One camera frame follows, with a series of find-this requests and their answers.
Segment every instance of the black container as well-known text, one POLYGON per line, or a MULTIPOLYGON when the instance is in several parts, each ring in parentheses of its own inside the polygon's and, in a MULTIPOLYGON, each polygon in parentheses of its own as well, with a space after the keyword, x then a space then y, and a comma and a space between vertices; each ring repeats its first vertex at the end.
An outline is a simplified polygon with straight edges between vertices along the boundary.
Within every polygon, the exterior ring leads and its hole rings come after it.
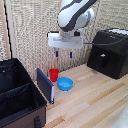
POLYGON ((46 101, 18 59, 0 62, 0 128, 34 128, 46 123, 46 101))
MULTIPOLYGON (((99 31, 93 43, 109 44, 122 40, 123 34, 99 31)), ((108 46, 93 46, 87 66, 111 78, 119 79, 128 73, 128 39, 108 46)))

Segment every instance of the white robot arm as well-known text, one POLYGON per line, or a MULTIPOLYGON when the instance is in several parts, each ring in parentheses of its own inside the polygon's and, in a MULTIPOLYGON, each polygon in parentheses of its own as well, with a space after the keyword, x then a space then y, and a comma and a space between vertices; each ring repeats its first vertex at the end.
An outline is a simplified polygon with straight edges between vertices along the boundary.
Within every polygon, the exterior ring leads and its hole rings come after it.
POLYGON ((56 48, 81 49, 83 35, 80 28, 90 25, 93 9, 88 9, 97 0, 62 0, 58 15, 60 32, 48 33, 48 45, 56 48))

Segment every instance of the black cable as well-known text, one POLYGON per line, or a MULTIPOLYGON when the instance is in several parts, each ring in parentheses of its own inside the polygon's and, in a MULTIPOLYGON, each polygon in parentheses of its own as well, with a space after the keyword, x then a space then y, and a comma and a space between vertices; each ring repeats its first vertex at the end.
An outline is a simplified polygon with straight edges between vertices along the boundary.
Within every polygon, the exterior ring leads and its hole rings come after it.
POLYGON ((96 43, 84 43, 84 44, 92 44, 92 45, 97 45, 97 46, 107 46, 107 45, 114 45, 114 44, 118 44, 122 41, 125 41, 126 39, 128 39, 128 36, 125 36, 123 39, 119 40, 119 41, 116 41, 114 43, 110 43, 110 44, 96 44, 96 43))

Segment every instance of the blue plate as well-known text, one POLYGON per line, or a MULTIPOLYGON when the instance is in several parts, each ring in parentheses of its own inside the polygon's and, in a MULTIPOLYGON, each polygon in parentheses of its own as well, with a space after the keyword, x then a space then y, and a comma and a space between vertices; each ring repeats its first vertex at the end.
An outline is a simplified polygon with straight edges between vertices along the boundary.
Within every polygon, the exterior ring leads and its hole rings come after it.
POLYGON ((62 91, 68 91, 73 85, 73 81, 67 77, 57 79, 58 88, 62 91))

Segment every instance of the wooden table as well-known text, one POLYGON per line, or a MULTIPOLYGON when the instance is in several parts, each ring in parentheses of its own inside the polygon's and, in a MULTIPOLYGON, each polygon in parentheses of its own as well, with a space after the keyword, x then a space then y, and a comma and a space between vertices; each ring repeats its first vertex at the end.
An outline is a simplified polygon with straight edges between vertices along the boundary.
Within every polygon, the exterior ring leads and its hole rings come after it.
POLYGON ((55 103, 48 104, 44 128, 110 128, 128 102, 128 75, 119 80, 86 65, 61 72, 74 81, 70 91, 55 86, 55 103))

